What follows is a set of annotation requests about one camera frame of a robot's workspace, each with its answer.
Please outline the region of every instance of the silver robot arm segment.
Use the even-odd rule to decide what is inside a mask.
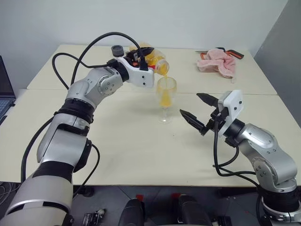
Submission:
[[[87,162],[92,142],[87,139],[93,113],[123,82],[152,87],[154,71],[140,71],[126,60],[92,69],[72,84],[64,105],[55,113],[37,151],[38,169],[22,183],[0,226],[69,226],[72,173]]]
[[[301,203],[295,178],[297,166],[291,156],[279,147],[273,134],[236,119],[243,109],[241,91],[228,91],[220,99],[205,93],[197,95],[216,109],[207,125],[191,113],[180,110],[185,120],[203,136],[209,130],[214,131],[217,121],[218,135],[225,136],[225,142],[230,146],[239,147],[256,173],[260,185],[258,192],[262,195],[261,202],[270,223],[301,223]]]

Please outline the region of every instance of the plastic bottle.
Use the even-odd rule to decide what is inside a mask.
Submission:
[[[140,47],[152,47],[146,42],[139,43]],[[130,46],[130,51],[137,49],[136,46]],[[147,64],[149,67],[152,67],[155,73],[158,73],[163,76],[167,76],[169,70],[169,64],[166,61],[165,55],[157,49],[154,49],[150,54],[145,56]]]

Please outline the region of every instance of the wire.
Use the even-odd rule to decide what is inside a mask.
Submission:
[[[238,172],[230,172],[230,173],[221,173],[220,172],[220,167],[218,164],[218,158],[217,158],[217,140],[218,140],[218,121],[215,120],[214,121],[214,145],[213,145],[213,157],[214,157],[214,167],[215,170],[217,172],[217,174],[221,177],[230,177],[230,176],[237,176],[240,174],[252,174],[252,175],[256,175],[255,172],[252,171],[238,171]]]
[[[76,76],[76,72],[77,72],[77,69],[79,67],[79,64],[81,62],[81,60],[83,59],[83,57],[85,56],[85,54],[89,51],[89,49],[95,45],[98,41],[100,41],[101,39],[105,38],[105,37],[108,37],[108,36],[112,36],[112,35],[118,35],[118,36],[122,36],[128,40],[130,40],[132,43],[135,44],[135,46],[137,47],[138,51],[139,51],[139,54],[140,54],[140,61],[141,62],[145,62],[145,58],[144,58],[144,54],[140,48],[140,46],[138,45],[138,43],[132,39],[130,36],[126,35],[126,34],[123,34],[123,33],[120,33],[120,32],[109,32],[109,33],[106,33],[106,34],[103,34],[101,36],[99,36],[98,38],[96,38],[94,41],[92,41],[86,48],[85,50],[82,52],[82,54],[80,55],[75,67],[74,67],[74,71],[73,71],[73,74],[72,74],[72,79],[71,79],[71,85],[74,83],[74,80],[75,80],[75,76]]]
[[[19,185],[15,189],[11,190],[10,192],[14,192],[15,190],[18,190],[20,187],[21,187],[21,185]]]
[[[94,173],[94,171],[96,170],[98,164],[99,164],[99,161],[100,161],[100,153],[99,153],[99,150],[98,148],[92,144],[92,147],[96,150],[97,152],[97,162],[94,166],[94,168],[92,169],[91,173],[87,176],[86,180],[82,183],[81,186],[79,186],[79,188],[76,190],[75,193],[73,193],[73,198],[81,191],[81,189],[83,188],[83,186],[85,186],[86,182],[90,179],[90,177],[92,176],[92,174]]]
[[[69,53],[57,53],[55,54],[53,57],[52,57],[52,67],[53,67],[53,70],[55,71],[55,74],[57,75],[58,79],[61,81],[61,83],[66,87],[66,89],[69,89],[69,86],[66,84],[66,82],[62,79],[62,77],[60,76],[59,72],[57,71],[56,69],[56,66],[55,66],[55,60],[58,56],[68,56],[68,57],[71,57],[75,60],[79,60],[78,58],[76,58],[75,56],[69,54]],[[86,65],[84,62],[80,61],[80,63],[86,67],[86,68],[99,68],[99,67],[106,67],[108,66],[107,64],[105,65]]]
[[[5,202],[5,200],[9,197],[9,194],[10,194],[11,191],[12,191],[12,185],[11,185],[11,183],[8,183],[8,185],[9,185],[9,191],[6,192],[6,193],[1,194],[1,198],[3,197],[4,194],[6,194],[6,196],[5,196],[5,198],[0,202],[0,205],[2,205],[2,204]]]
[[[233,173],[232,171],[230,171],[230,170],[228,170],[228,169],[225,169],[225,168],[222,168],[222,167],[220,167],[220,170],[223,170],[223,171],[228,172],[228,173]],[[238,175],[236,175],[236,176],[239,177],[239,178],[242,178],[242,179],[245,179],[245,180],[251,182],[251,183],[254,184],[257,188],[260,188],[260,185],[257,184],[257,183],[256,183],[255,181],[253,181],[252,179],[247,178],[247,177],[245,177],[245,176],[243,176],[243,175],[240,175],[240,174],[238,174]]]
[[[233,162],[235,161],[235,159],[238,157],[238,155],[239,155],[239,147],[237,146],[237,147],[236,147],[236,152],[235,152],[235,155],[233,156],[233,158],[230,159],[230,160],[227,161],[227,162],[224,162],[224,163],[222,163],[222,164],[219,164],[218,167],[220,168],[220,167],[227,166],[227,165],[233,163]]]
[[[0,188],[2,188],[3,189],[3,193],[1,194],[1,197],[0,197],[0,199],[2,199],[2,197],[4,196],[4,194],[5,194],[5,186],[0,186]]]
[[[27,161],[27,157],[29,154],[30,149],[32,148],[32,145],[34,144],[34,142],[36,141],[36,139],[38,138],[38,136],[40,135],[40,133],[46,128],[47,125],[49,125],[49,123],[51,123],[51,121],[53,120],[53,117],[51,117],[47,122],[45,122],[40,128],[39,130],[34,134],[34,136],[32,137],[32,139],[30,140],[23,158],[22,158],[22,163],[21,163],[21,184],[26,180],[26,161]]]

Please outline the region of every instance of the cloth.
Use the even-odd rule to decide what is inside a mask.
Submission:
[[[201,72],[214,70],[225,78],[235,77],[235,59],[228,56],[222,49],[211,49],[207,52],[206,57],[205,60],[197,61],[197,66]]]

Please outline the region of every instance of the orange juice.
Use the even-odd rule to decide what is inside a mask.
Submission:
[[[163,76],[165,77],[165,89],[163,90],[163,93],[162,93],[160,105],[162,107],[170,107],[172,104],[172,100],[169,95],[170,91],[167,89],[167,73],[163,74]]]

